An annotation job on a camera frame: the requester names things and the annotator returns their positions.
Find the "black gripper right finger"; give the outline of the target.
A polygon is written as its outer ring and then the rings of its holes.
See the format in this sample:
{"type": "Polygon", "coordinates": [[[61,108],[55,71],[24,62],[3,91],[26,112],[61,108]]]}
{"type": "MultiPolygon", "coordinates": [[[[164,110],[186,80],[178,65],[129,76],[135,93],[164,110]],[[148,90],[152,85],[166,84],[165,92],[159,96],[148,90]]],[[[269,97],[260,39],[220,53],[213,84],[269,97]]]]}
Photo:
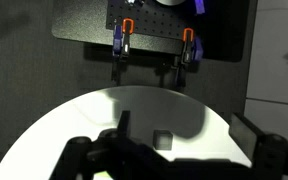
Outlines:
{"type": "Polygon", "coordinates": [[[288,140],[265,133],[245,116],[231,116],[229,135],[251,161],[256,180],[282,180],[288,176],[288,140]]]}

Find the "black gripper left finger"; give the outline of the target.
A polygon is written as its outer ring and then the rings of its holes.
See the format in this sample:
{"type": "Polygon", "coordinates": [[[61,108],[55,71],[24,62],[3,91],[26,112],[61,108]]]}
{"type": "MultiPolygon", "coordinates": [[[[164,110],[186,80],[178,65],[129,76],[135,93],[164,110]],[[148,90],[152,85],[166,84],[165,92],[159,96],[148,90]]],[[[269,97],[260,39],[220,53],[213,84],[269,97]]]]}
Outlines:
{"type": "Polygon", "coordinates": [[[118,126],[67,141],[49,180],[93,180],[106,172],[113,180],[168,180],[167,160],[144,144],[129,138],[129,111],[123,111],[118,126]]]}

